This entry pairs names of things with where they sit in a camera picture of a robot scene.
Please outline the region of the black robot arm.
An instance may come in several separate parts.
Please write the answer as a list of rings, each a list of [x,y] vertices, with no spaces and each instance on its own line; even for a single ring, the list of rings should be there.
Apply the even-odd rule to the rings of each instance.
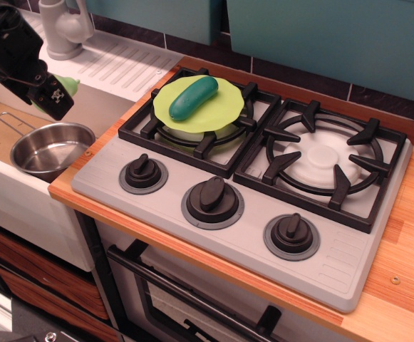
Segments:
[[[19,10],[0,1],[0,84],[54,120],[61,120],[74,101],[64,85],[39,58],[42,38]]]

